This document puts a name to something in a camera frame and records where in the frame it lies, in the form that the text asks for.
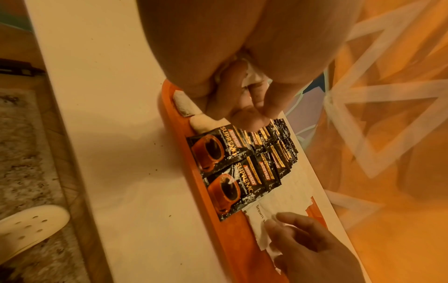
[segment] white shoe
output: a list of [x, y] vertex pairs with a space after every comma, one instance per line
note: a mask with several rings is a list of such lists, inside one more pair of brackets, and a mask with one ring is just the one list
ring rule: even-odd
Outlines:
[[65, 208], [43, 205], [0, 220], [0, 264], [52, 236], [69, 219]]

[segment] white countertop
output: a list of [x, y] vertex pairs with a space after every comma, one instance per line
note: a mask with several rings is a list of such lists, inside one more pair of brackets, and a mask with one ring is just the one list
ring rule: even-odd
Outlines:
[[[226, 282], [159, 116], [165, 77], [134, 0], [26, 4], [114, 281]], [[300, 156], [329, 229], [353, 249]]]

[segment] tray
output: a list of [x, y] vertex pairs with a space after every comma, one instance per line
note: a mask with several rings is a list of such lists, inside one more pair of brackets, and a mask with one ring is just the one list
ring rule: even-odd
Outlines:
[[[186, 137], [194, 136], [189, 118], [182, 117], [173, 101], [175, 90], [180, 88], [165, 80], [162, 86], [159, 108], [167, 128], [171, 128], [175, 140], [185, 160], [185, 177], [202, 215], [215, 251], [226, 274], [233, 282], [288, 282], [284, 275], [279, 275], [266, 251], [258, 248], [252, 229], [242, 211], [220, 222], [207, 188], [202, 181], [195, 159], [187, 144]], [[307, 209], [310, 217], [316, 218], [326, 226], [319, 207], [313, 204]]]

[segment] orange cup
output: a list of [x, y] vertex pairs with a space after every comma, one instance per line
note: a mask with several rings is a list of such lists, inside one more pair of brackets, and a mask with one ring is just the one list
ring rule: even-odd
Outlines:
[[207, 188], [211, 202], [219, 215], [229, 213], [231, 206], [241, 197], [236, 180], [229, 174], [222, 174]]
[[215, 164], [224, 158], [224, 148], [219, 139], [212, 135], [200, 138], [192, 147], [199, 169], [210, 172]]

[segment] rug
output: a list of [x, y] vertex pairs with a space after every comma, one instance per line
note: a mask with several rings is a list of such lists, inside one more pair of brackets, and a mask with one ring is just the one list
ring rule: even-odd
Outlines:
[[[35, 94], [0, 89], [0, 219], [45, 204], [67, 208]], [[90, 282], [71, 223], [1, 265], [0, 282]]]

